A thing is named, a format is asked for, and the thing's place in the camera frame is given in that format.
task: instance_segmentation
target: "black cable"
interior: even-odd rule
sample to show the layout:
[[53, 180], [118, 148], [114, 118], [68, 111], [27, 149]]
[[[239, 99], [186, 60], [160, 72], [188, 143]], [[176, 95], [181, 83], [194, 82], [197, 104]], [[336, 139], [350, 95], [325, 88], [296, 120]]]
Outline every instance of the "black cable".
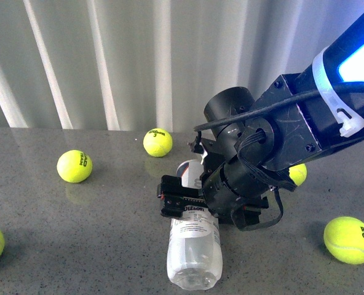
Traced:
[[[364, 82], [342, 82], [333, 85], [333, 88], [336, 93], [364, 93]], [[244, 112], [242, 114], [234, 115], [225, 119], [220, 119], [216, 121], [212, 121], [209, 123], [201, 124], [194, 127], [194, 131], [202, 131], [208, 130], [215, 127], [232, 124], [241, 120], [252, 119], [255, 117], [262, 116], [267, 114], [275, 109], [282, 108], [292, 103], [299, 103], [311, 98], [316, 98], [320, 96], [320, 92], [318, 90], [312, 90], [308, 92], [301, 92], [285, 98], [282, 101], [274, 103], [270, 106], [265, 106], [263, 108], [255, 109], [253, 111]]]
[[[262, 222], [262, 223], [257, 223], [257, 224], [252, 224], [249, 226], [246, 225], [245, 227], [240, 228], [240, 230], [245, 232], [245, 231], [251, 231], [251, 230], [256, 230], [256, 229], [264, 229], [264, 228], [267, 228], [270, 226], [274, 226], [281, 220], [281, 218], [283, 217], [284, 209], [283, 209], [282, 200], [280, 199], [279, 189], [277, 187], [274, 188], [274, 195], [275, 195], [275, 201], [279, 207], [279, 211], [280, 211], [279, 215], [273, 220]], [[235, 220], [234, 211], [231, 211], [231, 219], [233, 221]]]
[[256, 143], [260, 140], [265, 140], [266, 134], [263, 130], [256, 132], [248, 137], [246, 137], [238, 147], [237, 151], [237, 157], [242, 163], [244, 169], [252, 174], [258, 181], [261, 181], [262, 183], [280, 187], [282, 189], [286, 189], [288, 191], [293, 192], [296, 189], [295, 183], [289, 178], [284, 177], [284, 174], [276, 173], [277, 176], [281, 177], [281, 180], [277, 180], [273, 177], [271, 177], [269, 174], [267, 174], [265, 171], [262, 171], [260, 168], [254, 166], [251, 164], [244, 156], [244, 149], [249, 147], [249, 145]]

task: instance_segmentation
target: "granite surface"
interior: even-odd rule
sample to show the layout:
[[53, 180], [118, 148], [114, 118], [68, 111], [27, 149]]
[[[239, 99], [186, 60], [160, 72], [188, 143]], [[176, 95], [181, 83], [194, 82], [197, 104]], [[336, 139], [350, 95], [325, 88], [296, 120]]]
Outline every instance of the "granite surface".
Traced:
[[[170, 221], [160, 216], [163, 174], [196, 156], [174, 133], [169, 155], [142, 147], [143, 132], [0, 128], [0, 294], [364, 294], [364, 264], [325, 249], [325, 224], [364, 221], [364, 142], [307, 164], [308, 179], [281, 192], [279, 224], [253, 232], [220, 227], [223, 275], [187, 292], [167, 278]], [[83, 183], [64, 182], [57, 160], [80, 149], [93, 160]], [[263, 219], [277, 215], [271, 208]]]

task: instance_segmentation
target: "clear bottle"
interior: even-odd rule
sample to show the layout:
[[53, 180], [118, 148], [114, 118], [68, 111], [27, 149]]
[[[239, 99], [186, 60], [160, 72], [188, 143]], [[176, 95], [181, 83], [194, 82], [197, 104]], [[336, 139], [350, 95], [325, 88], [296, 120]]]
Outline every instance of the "clear bottle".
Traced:
[[[203, 167], [197, 160], [180, 165], [182, 185], [200, 188]], [[223, 258], [219, 225], [207, 208], [186, 206], [180, 220], [172, 219], [167, 253], [170, 281], [185, 290], [206, 290], [220, 279]]]

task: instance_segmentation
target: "wilson logo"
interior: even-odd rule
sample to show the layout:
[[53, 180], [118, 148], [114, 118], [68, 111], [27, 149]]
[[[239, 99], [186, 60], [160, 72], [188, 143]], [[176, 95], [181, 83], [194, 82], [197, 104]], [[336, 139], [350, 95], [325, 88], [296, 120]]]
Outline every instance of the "wilson logo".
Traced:
[[196, 211], [203, 211], [204, 212], [204, 208], [201, 207], [196, 207], [196, 206], [186, 206], [184, 208], [185, 211], [192, 211], [192, 210], [196, 210]]
[[165, 136], [164, 132], [160, 132], [157, 130], [151, 130], [151, 131], [149, 131], [149, 133], [153, 133], [153, 137], [156, 137], [158, 134]]

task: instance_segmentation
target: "white curtain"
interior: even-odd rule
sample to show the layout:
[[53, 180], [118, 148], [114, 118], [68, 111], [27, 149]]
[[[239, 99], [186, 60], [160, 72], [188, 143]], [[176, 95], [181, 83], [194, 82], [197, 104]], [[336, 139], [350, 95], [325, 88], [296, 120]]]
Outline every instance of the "white curtain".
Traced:
[[0, 126], [191, 131], [303, 71], [364, 0], [0, 1]]

